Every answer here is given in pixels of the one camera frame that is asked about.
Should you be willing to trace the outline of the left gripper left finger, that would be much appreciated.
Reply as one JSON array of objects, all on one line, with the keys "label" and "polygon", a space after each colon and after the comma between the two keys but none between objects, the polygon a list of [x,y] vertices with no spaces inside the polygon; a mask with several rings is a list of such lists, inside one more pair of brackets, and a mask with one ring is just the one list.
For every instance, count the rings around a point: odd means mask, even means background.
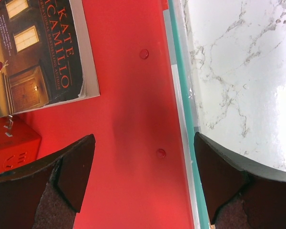
[{"label": "left gripper left finger", "polygon": [[72,229],[87,188],[95,137],[0,174],[0,229]]}]

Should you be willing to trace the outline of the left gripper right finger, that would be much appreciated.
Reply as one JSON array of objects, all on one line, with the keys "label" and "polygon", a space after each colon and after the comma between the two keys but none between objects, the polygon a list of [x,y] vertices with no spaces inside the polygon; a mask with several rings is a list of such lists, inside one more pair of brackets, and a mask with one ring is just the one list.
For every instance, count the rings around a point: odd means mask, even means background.
[{"label": "left gripper right finger", "polygon": [[286,172],[235,153],[199,132],[194,149],[215,228],[286,229]]}]

